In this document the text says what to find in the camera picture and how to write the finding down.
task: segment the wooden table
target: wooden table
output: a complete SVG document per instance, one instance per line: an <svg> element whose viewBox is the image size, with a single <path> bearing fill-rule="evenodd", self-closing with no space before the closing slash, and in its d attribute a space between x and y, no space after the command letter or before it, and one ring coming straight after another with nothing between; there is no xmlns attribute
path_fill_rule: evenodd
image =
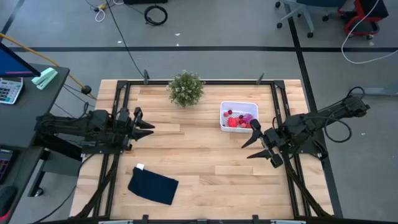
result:
<svg viewBox="0 0 398 224"><path fill-rule="evenodd" d="M291 113L308 112L300 80L284 81ZM96 109L111 112L116 83L102 80ZM128 107L133 110L140 106L144 120L156 128L154 134L132 142L132 151L121 155L111 219L141 219L144 214L163 220L251 219L255 214L260 219L293 218L284 166L275 169L265 159L247 159L262 150L261 143L241 149L250 134L220 130L222 101L256 103L262 130L271 127L275 116L271 88L205 85L203 91L199 104L183 109L170 102L165 86L131 88ZM96 190L102 158L95 155L81 168L70 215L77 214ZM300 158L307 188L327 212L333 213L321 162L305 154ZM179 181L172 205L146 200L127 189L137 163ZM296 194L303 215L297 188Z"/></svg>

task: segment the red chair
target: red chair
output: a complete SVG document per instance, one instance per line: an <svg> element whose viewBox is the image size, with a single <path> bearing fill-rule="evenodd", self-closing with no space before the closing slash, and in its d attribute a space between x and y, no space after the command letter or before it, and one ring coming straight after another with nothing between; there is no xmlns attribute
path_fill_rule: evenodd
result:
<svg viewBox="0 0 398 224"><path fill-rule="evenodd" d="M347 35L361 19L365 18L365 16L374 7L375 3L377 3L377 0L355 0L355 11L343 12L341 7L338 8L341 18L346 21L344 32ZM386 18L387 16L387 8L384 5L383 0L380 0L372 13L370 13L370 15L355 28L350 37L354 35L363 35L366 36L368 40L372 39L373 35L380 31L376 22Z"/></svg>

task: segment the black desk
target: black desk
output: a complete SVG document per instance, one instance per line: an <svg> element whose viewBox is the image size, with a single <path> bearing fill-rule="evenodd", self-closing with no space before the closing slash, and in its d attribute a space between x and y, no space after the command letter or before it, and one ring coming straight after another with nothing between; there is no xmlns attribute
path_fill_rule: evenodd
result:
<svg viewBox="0 0 398 224"><path fill-rule="evenodd" d="M42 72L48 65L31 64ZM44 88L39 90L31 82L32 78L24 79L24 92L14 105L0 105L0 124L7 129L0 129L0 145L17 151L17 158L11 167L4 183L5 186L17 187L17 195L11 206L10 214L0 224L7 223L17 207L19 199L43 152L42 147L34 147L34 126L36 117L50 112L60 90L69 74L68 68L52 67L58 75Z"/></svg>

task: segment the computer monitor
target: computer monitor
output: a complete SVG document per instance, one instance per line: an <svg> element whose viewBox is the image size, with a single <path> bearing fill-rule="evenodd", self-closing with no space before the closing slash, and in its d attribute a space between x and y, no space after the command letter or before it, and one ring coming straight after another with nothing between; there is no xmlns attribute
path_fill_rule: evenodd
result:
<svg viewBox="0 0 398 224"><path fill-rule="evenodd" d="M4 44L0 43L0 78L37 76L40 76L40 72L30 66Z"/></svg>

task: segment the black floor stripe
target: black floor stripe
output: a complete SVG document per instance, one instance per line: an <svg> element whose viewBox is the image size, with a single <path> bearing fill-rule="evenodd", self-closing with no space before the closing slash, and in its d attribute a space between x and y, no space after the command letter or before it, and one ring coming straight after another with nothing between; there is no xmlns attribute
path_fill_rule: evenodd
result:
<svg viewBox="0 0 398 224"><path fill-rule="evenodd" d="M10 47L14 52L25 52L21 47ZM32 47L38 52L125 52L125 47ZM178 52L178 51L266 51L293 52L294 47L262 46L184 46L184 47L128 47L133 52Z"/></svg>
<svg viewBox="0 0 398 224"><path fill-rule="evenodd" d="M290 12L289 5L285 4L285 8L287 13ZM305 65L303 51L300 46L299 37L297 35L297 30L294 24L293 17L288 18L290 33L292 34L294 47L296 49L296 55L298 60L298 65L300 67L300 71L302 74L303 82L304 82L304 89L307 94L308 104L310 106L310 111L317 111L317 105L315 103L315 98L313 96L310 77L308 76L307 66ZM320 141L324 146L325 138L323 136L323 132L318 131L315 133L315 137L318 141ZM326 184L328 186L330 201L333 207L334 215L339 218L343 218L343 212L341 210L341 204L338 198L338 192L336 188L335 178L333 176L333 172L331 170L330 161L327 159L326 161L322 162L323 171L325 173Z"/></svg>
<svg viewBox="0 0 398 224"><path fill-rule="evenodd" d="M31 47L37 52L124 52L125 47ZM14 52L26 52L22 47L10 47ZM184 47L128 47L132 52L199 52L199 51L248 51L248 52L296 52L296 47L266 46L184 46ZM339 47L301 47L301 52L341 52ZM345 52L394 52L398 48L344 48Z"/></svg>
<svg viewBox="0 0 398 224"><path fill-rule="evenodd" d="M394 52L398 47L345 47L344 52ZM340 52L341 47L301 47L302 52Z"/></svg>
<svg viewBox="0 0 398 224"><path fill-rule="evenodd" d="M24 4L25 0L19 0L17 5L15 6L14 10L12 11L10 17L8 18L6 25L1 30L1 33L7 34L8 30L10 29L10 26L12 22L14 22L15 17L17 16L17 13L21 6Z"/></svg>

